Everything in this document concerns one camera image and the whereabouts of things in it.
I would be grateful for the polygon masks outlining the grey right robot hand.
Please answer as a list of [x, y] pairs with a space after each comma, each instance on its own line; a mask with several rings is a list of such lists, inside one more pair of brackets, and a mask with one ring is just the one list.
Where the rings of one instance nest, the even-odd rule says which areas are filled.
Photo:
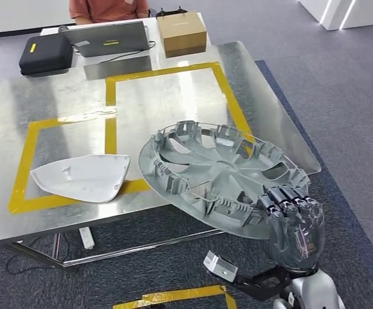
[[325, 244], [325, 216], [306, 187], [270, 187], [258, 197], [257, 207], [266, 212], [269, 238], [261, 245], [267, 256], [291, 272], [317, 267]]

